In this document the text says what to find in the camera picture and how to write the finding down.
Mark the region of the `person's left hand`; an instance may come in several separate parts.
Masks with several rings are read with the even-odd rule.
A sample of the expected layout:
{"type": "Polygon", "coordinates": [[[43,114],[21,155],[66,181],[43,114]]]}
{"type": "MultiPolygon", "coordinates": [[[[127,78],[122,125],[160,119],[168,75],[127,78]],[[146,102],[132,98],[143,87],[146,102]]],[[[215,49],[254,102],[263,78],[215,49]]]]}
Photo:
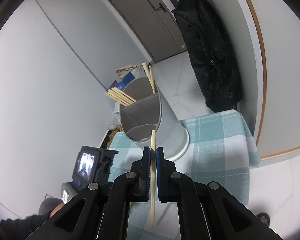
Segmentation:
{"type": "Polygon", "coordinates": [[[64,206],[64,203],[57,205],[50,213],[50,217],[52,217],[55,213],[57,213],[62,207],[64,206]]]}

